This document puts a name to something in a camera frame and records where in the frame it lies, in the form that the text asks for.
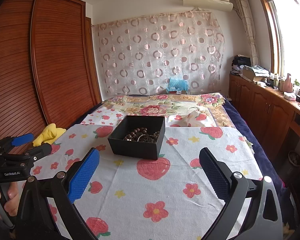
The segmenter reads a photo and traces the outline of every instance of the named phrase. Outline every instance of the gray handle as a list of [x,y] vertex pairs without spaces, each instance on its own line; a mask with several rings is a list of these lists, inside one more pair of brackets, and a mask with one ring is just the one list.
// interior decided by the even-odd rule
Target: gray handle
[[[2,192],[3,192],[3,196],[1,196],[2,198],[4,197],[6,199],[6,201],[9,200],[9,196],[8,196],[8,189],[10,187],[10,183],[1,183],[0,184]],[[1,205],[0,203],[0,216],[2,218],[2,221],[9,227],[9,228],[13,228],[14,225],[13,223],[10,221],[9,217],[7,216],[7,213],[4,210],[4,207]]]

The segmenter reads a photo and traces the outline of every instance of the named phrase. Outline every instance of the navy blue blanket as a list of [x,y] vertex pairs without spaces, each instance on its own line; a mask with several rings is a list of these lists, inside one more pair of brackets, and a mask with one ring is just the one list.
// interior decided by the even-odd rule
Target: navy blue blanket
[[290,190],[283,187],[282,180],[279,178],[278,174],[274,170],[274,167],[263,151],[260,143],[257,141],[256,137],[253,135],[238,111],[227,100],[225,104],[223,104],[223,107],[225,108],[227,114],[229,115],[237,130],[239,130],[239,132],[243,136],[245,136],[249,142],[253,143],[252,148],[255,153],[254,157],[262,172],[262,175],[269,176],[273,180],[274,187],[280,202],[283,223],[285,224],[288,222],[290,229],[294,229],[296,227],[296,222],[294,219],[294,208],[290,200]]

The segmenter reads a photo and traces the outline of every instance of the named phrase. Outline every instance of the blue gripper pad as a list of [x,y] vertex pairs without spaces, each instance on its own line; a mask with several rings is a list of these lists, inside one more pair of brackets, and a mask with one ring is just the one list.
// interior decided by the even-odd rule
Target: blue gripper pad
[[34,140],[34,136],[32,133],[27,133],[18,137],[15,137],[11,144],[13,146],[20,146],[29,142],[32,142]]
[[230,183],[205,148],[200,151],[199,161],[217,197],[227,202],[230,198]]
[[94,171],[99,165],[100,155],[99,151],[93,149],[89,156],[81,164],[76,174],[72,177],[69,183],[68,197],[73,204],[76,199],[82,197],[84,190],[86,189]]

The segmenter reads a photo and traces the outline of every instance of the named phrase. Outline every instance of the yellow plush toy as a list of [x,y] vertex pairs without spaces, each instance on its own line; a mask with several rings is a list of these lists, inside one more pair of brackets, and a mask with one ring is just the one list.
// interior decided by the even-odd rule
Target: yellow plush toy
[[66,129],[57,128],[55,123],[49,124],[42,133],[33,141],[33,146],[37,147],[40,146],[42,143],[49,143],[52,144],[55,140],[57,140]]

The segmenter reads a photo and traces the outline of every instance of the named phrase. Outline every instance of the open black box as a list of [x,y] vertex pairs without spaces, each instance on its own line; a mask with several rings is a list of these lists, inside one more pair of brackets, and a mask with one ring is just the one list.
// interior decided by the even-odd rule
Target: open black box
[[[157,142],[149,143],[123,140],[128,133],[140,127],[146,127],[149,135],[160,131]],[[164,116],[127,115],[109,135],[108,141],[114,154],[157,160],[165,131]]]

